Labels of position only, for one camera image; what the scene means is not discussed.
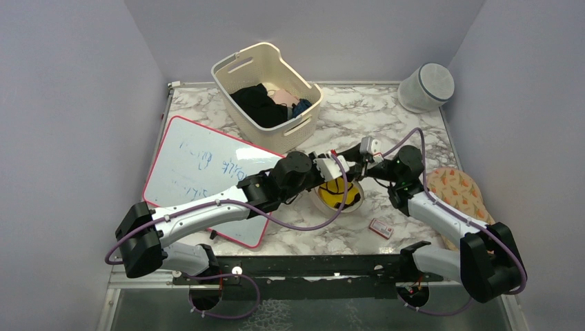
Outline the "yellow black bra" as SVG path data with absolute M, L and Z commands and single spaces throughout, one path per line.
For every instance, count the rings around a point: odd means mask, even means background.
M 350 182 L 349 186 L 346 187 L 345 182 L 341 177 L 320 185 L 317 194 L 328 207 L 338 209 L 343 200 L 345 191 L 347 191 L 347 197 L 344 209 L 350 208 L 361 201 L 362 193 L 359 186 Z

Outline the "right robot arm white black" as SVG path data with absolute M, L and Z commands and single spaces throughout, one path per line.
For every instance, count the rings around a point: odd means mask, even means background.
M 436 274 L 462 284 L 480 303 L 525 289 L 526 268 L 511 230 L 501 222 L 487 224 L 470 217 L 432 193 L 420 180 L 425 167 L 419 148 L 402 146 L 392 159 L 385 159 L 355 146 L 340 156 L 352 163 L 349 174 L 353 179 L 389 182 L 387 193 L 395 209 L 426 223 L 456 245 L 456 252 L 423 241 L 401 249 L 398 271 L 404 279 Z

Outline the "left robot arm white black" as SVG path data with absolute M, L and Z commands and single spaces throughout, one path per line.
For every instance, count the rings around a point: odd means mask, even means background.
M 172 207 L 150 208 L 146 202 L 130 207 L 115 231 L 116 262 L 129 279 L 159 269 L 192 275 L 200 283 L 216 277 L 217 262 L 209 245 L 181 244 L 189 234 L 231 221 L 256 216 L 272 219 L 271 212 L 306 190 L 342 178 L 358 177 L 364 163 L 340 154 L 291 152 L 273 168 L 249 175 L 227 190 L 205 199 Z

